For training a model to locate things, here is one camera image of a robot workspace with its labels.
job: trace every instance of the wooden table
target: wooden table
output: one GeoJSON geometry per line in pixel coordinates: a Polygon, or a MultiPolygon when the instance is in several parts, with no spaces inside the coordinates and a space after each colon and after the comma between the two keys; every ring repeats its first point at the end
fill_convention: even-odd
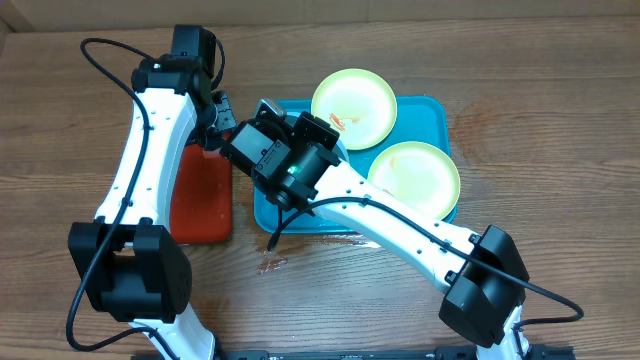
{"type": "MultiPolygon", "coordinates": [[[[447,109],[462,178],[455,223],[513,235],[531,281],[580,303],[584,320],[531,326],[533,343],[572,345],[580,359],[640,355],[640,19],[445,21],[224,27],[223,80],[235,113],[261,97],[308,98],[338,69],[384,77],[397,95],[447,109]]],[[[131,100],[79,51],[88,36],[160,55],[171,29],[25,33],[0,58],[0,357],[125,359],[137,335],[95,354],[65,341],[79,279],[67,251],[116,171],[131,100]]],[[[95,46],[123,79],[138,59],[95,46]]],[[[187,247],[192,303],[225,349],[429,349],[465,344],[437,316],[442,295],[414,269],[358,237],[268,236],[250,181],[234,172],[234,233],[187,247]]],[[[524,316],[568,310],[528,296],[524,316]]],[[[126,328],[85,300],[84,342],[126,328]]]]}

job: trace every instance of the red cutting board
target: red cutting board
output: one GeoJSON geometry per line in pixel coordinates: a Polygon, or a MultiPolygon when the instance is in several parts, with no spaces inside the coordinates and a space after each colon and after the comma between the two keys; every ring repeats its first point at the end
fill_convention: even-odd
{"type": "Polygon", "coordinates": [[[231,235],[231,163],[217,152],[187,146],[180,160],[169,215],[178,244],[210,244],[231,235]]]}

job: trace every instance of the blue tray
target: blue tray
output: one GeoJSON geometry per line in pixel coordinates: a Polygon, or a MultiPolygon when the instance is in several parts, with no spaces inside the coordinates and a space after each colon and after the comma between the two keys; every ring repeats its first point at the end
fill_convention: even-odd
{"type": "MultiPolygon", "coordinates": [[[[349,164],[360,175],[367,177],[373,160],[391,145],[405,141],[422,141],[437,146],[451,156],[447,121],[442,105],[434,98],[424,95],[398,96],[398,117],[389,136],[378,145],[359,151],[349,151],[349,164]]],[[[288,112],[311,111],[311,99],[279,100],[278,104],[288,112]]],[[[254,190],[253,214],[256,222],[266,232],[273,233],[278,226],[278,208],[269,203],[258,189],[254,190]]],[[[451,222],[456,216],[458,207],[454,207],[444,221],[451,222]]],[[[283,218],[293,214],[295,210],[284,213],[283,218]]],[[[283,231],[286,234],[336,234],[353,233],[354,231],[321,219],[317,216],[302,215],[294,220],[283,231]]]]}

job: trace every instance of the light green plate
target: light green plate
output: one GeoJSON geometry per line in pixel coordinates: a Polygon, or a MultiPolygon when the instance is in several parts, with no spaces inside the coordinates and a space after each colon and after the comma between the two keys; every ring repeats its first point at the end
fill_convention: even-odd
{"type": "Polygon", "coordinates": [[[442,220],[460,197],[460,175],[442,150],[407,141],[380,153],[368,180],[427,217],[442,220]]]}
{"type": "Polygon", "coordinates": [[[398,104],[380,76],[345,69],[324,79],[311,100],[311,113],[340,133],[347,150],[370,148],[387,137],[396,123],[398,104]]]}

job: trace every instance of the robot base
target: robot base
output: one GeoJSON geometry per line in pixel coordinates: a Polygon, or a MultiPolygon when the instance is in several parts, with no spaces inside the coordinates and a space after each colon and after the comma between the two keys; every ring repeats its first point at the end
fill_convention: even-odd
{"type": "MultiPolygon", "coordinates": [[[[131,357],[132,360],[162,360],[158,357],[131,357]]],[[[307,353],[268,353],[266,351],[233,351],[216,354],[218,360],[476,360],[475,346],[442,346],[434,351],[345,351],[307,353]]],[[[575,360],[572,347],[552,348],[532,345],[525,360],[575,360]]]]}

